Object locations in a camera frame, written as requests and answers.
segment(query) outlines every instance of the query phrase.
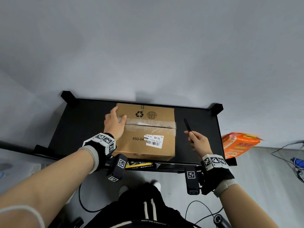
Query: person's right arm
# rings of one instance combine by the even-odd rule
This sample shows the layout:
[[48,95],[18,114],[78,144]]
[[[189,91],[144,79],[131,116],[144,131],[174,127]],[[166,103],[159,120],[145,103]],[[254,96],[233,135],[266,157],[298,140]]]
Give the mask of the person's right arm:
[[[200,158],[212,154],[208,138],[198,132],[188,132],[188,141]],[[279,228],[269,215],[238,185],[230,185],[220,200],[233,228]]]

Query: hand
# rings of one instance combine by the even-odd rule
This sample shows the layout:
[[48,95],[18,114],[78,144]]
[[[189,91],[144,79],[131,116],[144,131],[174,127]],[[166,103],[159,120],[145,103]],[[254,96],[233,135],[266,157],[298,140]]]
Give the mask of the hand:
[[127,115],[124,115],[120,122],[118,122],[116,116],[117,109],[118,107],[116,106],[111,110],[111,113],[105,115],[105,128],[103,130],[104,133],[112,134],[115,140],[118,140],[123,135],[127,120]]
[[208,138],[204,135],[197,133],[195,131],[188,132],[184,131],[184,133],[188,133],[188,141],[191,142],[191,146],[193,147],[193,151],[198,153],[199,157],[202,159],[206,154],[212,154],[210,144]]

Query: black pants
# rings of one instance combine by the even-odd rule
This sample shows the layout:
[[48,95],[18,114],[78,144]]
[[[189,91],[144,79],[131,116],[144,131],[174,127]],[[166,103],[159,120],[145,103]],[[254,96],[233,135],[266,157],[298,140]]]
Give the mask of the black pants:
[[149,219],[153,220],[151,199],[153,199],[156,207],[158,222],[168,224],[171,227],[193,228],[191,223],[180,215],[179,211],[165,205],[161,193],[150,183],[145,183],[135,190],[130,189],[124,192],[117,202],[104,207],[86,225],[86,228],[108,228],[122,222],[144,219],[144,202],[147,202]]

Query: white shoe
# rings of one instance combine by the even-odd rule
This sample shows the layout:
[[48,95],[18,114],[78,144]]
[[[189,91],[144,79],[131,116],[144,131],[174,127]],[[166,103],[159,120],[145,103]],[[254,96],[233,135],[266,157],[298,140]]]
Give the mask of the white shoe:
[[128,191],[129,190],[129,187],[127,187],[127,186],[122,186],[121,188],[120,188],[120,190],[119,190],[119,197],[124,193],[124,192],[126,192],[126,191]]
[[159,192],[161,191],[161,184],[158,181],[152,182],[152,185],[154,185],[158,189]]

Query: orange bag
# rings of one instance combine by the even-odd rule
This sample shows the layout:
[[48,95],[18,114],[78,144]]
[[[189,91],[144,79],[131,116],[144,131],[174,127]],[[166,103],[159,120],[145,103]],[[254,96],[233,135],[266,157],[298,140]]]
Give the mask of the orange bag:
[[232,132],[222,137],[225,158],[240,156],[262,139],[245,133]]

